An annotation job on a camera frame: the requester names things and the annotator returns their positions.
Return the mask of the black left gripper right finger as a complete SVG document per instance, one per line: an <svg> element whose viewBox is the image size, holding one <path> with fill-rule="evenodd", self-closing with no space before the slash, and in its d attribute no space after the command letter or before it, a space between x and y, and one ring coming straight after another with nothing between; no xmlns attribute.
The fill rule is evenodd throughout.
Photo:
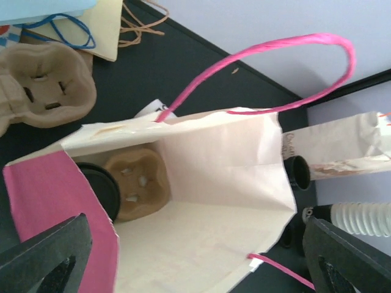
<svg viewBox="0 0 391 293"><path fill-rule="evenodd" d="M390 292L390 256L333 224L309 218L303 247L316 292Z"/></svg>

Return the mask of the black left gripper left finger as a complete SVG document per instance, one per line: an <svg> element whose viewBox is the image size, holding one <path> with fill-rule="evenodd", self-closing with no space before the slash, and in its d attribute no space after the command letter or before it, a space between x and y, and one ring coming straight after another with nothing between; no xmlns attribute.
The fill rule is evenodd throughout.
<svg viewBox="0 0 391 293"><path fill-rule="evenodd" d="M92 249L85 214L1 253L1 292L78 292Z"/></svg>

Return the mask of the black coffee cup lid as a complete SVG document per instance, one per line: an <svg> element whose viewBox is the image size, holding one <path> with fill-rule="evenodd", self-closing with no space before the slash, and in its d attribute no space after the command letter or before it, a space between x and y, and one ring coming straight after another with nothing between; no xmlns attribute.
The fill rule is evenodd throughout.
<svg viewBox="0 0 391 293"><path fill-rule="evenodd" d="M114 222L119 214L121 204L120 189L117 181L107 170L96 164L78 162L76 165L88 180L98 201L111 221Z"/></svg>

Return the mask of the black lid stack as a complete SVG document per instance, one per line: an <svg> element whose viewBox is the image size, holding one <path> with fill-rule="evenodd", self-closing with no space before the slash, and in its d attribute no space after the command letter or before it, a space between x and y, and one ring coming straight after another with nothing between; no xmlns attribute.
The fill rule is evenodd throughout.
<svg viewBox="0 0 391 293"><path fill-rule="evenodd" d="M292 156L283 161L293 190L307 190L310 186L310 169L302 156Z"/></svg>

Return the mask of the brown pulp cup carrier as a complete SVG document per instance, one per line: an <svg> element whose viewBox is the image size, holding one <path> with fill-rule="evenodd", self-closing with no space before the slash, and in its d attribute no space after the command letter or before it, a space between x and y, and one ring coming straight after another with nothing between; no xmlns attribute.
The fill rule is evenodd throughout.
<svg viewBox="0 0 391 293"><path fill-rule="evenodd" d="M148 148L122 151L111 156L104 168L119 186L119 220L148 216L168 203L170 186L166 165L157 152Z"/></svg>

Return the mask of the cream paper bag pink sides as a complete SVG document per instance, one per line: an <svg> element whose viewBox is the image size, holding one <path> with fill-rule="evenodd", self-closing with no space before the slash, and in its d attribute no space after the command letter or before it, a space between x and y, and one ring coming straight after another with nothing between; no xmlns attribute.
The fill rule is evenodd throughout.
<svg viewBox="0 0 391 293"><path fill-rule="evenodd" d="M227 292L250 271L250 253L269 250L296 213L282 159L278 115L323 91L271 109L234 108L170 118L203 81L249 55L298 45L346 52L340 87L356 67L352 43L310 34L251 46L198 75L163 112L85 125L3 170L21 243L85 214L92 249L78 292ZM112 222L76 165L100 167L122 151L148 148L166 165L170 199L159 211Z"/></svg>

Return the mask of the small stack paper cups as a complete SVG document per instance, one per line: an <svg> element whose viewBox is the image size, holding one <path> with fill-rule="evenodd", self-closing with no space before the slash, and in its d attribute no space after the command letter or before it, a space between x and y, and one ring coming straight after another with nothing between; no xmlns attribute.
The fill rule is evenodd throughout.
<svg viewBox="0 0 391 293"><path fill-rule="evenodd" d="M162 112L167 109L167 106L160 100L155 99L149 104L147 104L144 108L142 108L134 117L142 117L144 115L148 115L154 112Z"/></svg>

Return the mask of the black lid stacks right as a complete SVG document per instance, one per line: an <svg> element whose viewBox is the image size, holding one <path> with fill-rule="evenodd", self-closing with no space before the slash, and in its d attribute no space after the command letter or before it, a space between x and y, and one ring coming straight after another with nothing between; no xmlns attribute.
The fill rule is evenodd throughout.
<svg viewBox="0 0 391 293"><path fill-rule="evenodd" d="M294 248L299 256L304 256L303 237L304 237L305 225L289 223L278 243L281 247L289 249Z"/></svg>

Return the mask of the tall stack paper cups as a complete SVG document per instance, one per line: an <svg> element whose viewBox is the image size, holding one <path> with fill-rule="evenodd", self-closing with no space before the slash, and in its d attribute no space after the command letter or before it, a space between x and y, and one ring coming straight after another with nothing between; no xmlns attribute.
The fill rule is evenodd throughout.
<svg viewBox="0 0 391 293"><path fill-rule="evenodd" d="M354 235L390 237L390 203L336 203L303 209L302 221L323 219Z"/></svg>

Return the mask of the Cream Bear printed paper bag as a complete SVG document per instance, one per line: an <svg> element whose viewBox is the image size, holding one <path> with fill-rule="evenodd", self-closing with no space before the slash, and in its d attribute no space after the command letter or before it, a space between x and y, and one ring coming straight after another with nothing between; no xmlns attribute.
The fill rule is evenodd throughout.
<svg viewBox="0 0 391 293"><path fill-rule="evenodd" d="M312 180L390 170L390 114L367 112L283 133L284 159L302 156Z"/></svg>

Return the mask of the stacked pulp cup carriers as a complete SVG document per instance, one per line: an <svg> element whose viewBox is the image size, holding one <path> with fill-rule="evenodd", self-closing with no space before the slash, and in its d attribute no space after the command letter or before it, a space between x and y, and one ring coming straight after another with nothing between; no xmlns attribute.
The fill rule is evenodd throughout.
<svg viewBox="0 0 391 293"><path fill-rule="evenodd" d="M85 117L97 90L92 65L61 43L19 43L1 52L1 133L11 124L53 128Z"/></svg>

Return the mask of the patterned flat paper bag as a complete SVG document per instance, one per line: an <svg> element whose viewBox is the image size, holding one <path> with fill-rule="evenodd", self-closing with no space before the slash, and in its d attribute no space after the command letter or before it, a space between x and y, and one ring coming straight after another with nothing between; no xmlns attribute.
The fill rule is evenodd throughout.
<svg viewBox="0 0 391 293"><path fill-rule="evenodd" d="M22 24L1 26L0 51L19 43L22 29L23 29Z"/></svg>

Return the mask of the brown kraft paper bag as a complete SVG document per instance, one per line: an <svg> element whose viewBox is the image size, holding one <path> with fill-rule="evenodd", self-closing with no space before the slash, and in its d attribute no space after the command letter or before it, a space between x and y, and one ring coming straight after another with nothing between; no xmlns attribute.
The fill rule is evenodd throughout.
<svg viewBox="0 0 391 293"><path fill-rule="evenodd" d="M81 16L48 16L25 24L23 34L37 40L58 41L114 62L119 48L138 45L144 34L164 35L156 26L168 20L169 11L155 1L141 3L159 8L163 16L145 24L131 11L127 1L97 1Z"/></svg>

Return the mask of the light blue paper bag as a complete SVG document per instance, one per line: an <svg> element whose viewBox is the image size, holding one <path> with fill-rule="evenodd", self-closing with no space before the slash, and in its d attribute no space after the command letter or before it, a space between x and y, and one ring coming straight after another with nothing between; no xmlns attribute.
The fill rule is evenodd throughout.
<svg viewBox="0 0 391 293"><path fill-rule="evenodd" d="M1 25L38 22L57 13L80 16L96 3L95 0L1 0Z"/></svg>

